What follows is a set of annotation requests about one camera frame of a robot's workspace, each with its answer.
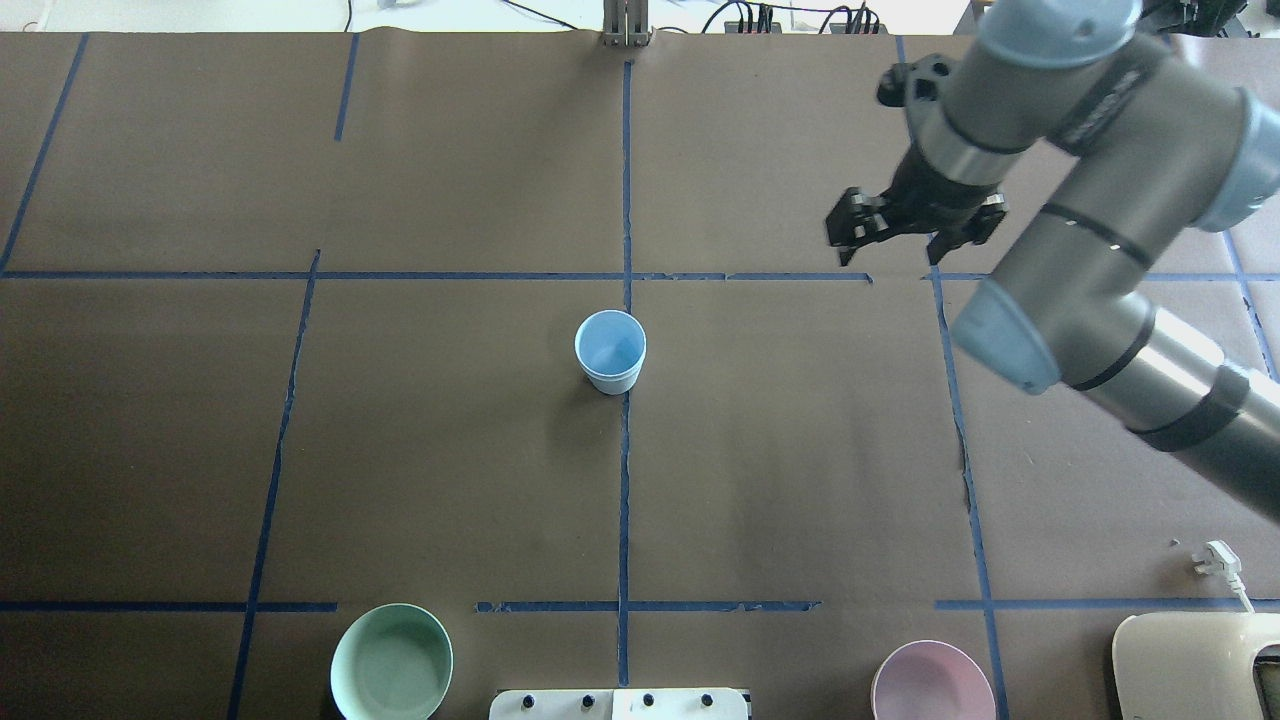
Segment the light blue cup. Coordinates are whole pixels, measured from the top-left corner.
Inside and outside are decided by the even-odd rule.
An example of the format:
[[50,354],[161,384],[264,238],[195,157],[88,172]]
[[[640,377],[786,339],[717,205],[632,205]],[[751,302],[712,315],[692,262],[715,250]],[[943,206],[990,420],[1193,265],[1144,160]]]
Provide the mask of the light blue cup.
[[453,678],[444,625],[416,605],[375,607],[347,628],[329,687],[347,720],[426,720]]
[[622,310],[600,310],[582,320],[573,337],[582,372],[604,395],[622,395],[636,384],[646,345],[644,328]]

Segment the white bracket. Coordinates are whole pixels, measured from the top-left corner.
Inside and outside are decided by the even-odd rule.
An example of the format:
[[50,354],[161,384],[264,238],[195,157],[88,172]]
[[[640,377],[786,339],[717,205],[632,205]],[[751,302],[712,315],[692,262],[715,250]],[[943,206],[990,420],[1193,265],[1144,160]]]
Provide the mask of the white bracket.
[[649,0],[604,0],[605,45],[643,47],[649,38]]
[[489,720],[751,720],[750,697],[731,688],[504,691]]

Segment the robotic arm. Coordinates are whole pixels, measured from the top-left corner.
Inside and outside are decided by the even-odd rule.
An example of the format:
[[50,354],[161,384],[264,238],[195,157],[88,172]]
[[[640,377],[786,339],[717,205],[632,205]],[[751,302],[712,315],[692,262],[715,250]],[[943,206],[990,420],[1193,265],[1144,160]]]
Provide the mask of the robotic arm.
[[934,233],[982,243],[1000,182],[1041,138],[1079,158],[956,319],[961,347],[1028,393],[1062,382],[1280,521],[1280,386],[1135,288],[1188,225],[1226,229],[1280,188],[1280,114],[1134,35],[1140,0],[1000,0],[956,63],[895,65],[877,99],[911,146],[881,196],[827,217],[841,264]]

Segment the plastic cup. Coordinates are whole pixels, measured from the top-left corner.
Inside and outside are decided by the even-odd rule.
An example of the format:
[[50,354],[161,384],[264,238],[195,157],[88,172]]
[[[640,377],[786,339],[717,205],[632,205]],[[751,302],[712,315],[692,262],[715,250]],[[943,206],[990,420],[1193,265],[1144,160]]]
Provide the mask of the plastic cup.
[[972,657],[938,641],[895,650],[872,680],[876,720],[995,720],[996,700]]
[[329,685],[347,720],[425,720],[453,678],[444,625],[416,605],[384,605],[347,628]]
[[582,320],[573,337],[582,372],[604,395],[622,395],[636,384],[646,345],[644,328],[622,310],[600,310]]

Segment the light blue joint cap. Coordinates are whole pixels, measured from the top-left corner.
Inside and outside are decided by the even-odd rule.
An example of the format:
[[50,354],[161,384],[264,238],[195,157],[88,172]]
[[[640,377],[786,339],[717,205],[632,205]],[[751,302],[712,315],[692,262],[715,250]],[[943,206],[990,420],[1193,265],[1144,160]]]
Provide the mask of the light blue joint cap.
[[1142,0],[1000,0],[978,23],[978,42],[1025,68],[1078,68],[1133,37]]
[[978,286],[951,334],[965,352],[1028,395],[1039,395],[1062,378],[1030,318],[991,278]]
[[1222,188],[1208,210],[1194,223],[1208,232],[1221,232],[1252,215],[1280,190],[1280,113],[1256,95],[1244,95],[1244,137]]

